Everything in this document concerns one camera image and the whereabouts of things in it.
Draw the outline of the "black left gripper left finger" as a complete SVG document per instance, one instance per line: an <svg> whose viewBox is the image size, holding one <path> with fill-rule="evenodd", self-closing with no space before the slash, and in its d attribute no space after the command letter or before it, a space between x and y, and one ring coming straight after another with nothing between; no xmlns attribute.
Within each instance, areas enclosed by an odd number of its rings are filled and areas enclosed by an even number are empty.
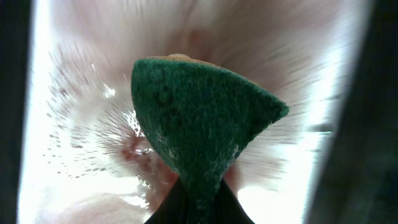
<svg viewBox="0 0 398 224"><path fill-rule="evenodd" d="M188 197L180 178L144 224L187 224Z"/></svg>

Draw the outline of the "green scrubbing sponge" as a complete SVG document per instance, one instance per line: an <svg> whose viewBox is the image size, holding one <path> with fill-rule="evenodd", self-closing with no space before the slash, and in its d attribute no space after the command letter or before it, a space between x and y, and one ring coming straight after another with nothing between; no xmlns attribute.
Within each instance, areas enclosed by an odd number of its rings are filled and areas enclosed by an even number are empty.
<svg viewBox="0 0 398 224"><path fill-rule="evenodd" d="M257 135L289 112L247 78L176 55L137 60L131 95L146 139L187 192L187 223L215 223L224 174Z"/></svg>

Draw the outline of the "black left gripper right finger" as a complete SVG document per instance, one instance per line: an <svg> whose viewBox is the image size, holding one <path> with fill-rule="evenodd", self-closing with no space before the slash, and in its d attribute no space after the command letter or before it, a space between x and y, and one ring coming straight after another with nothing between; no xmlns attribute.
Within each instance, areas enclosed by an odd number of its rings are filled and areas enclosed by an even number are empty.
<svg viewBox="0 0 398 224"><path fill-rule="evenodd" d="M224 179L214 200L216 224L254 224Z"/></svg>

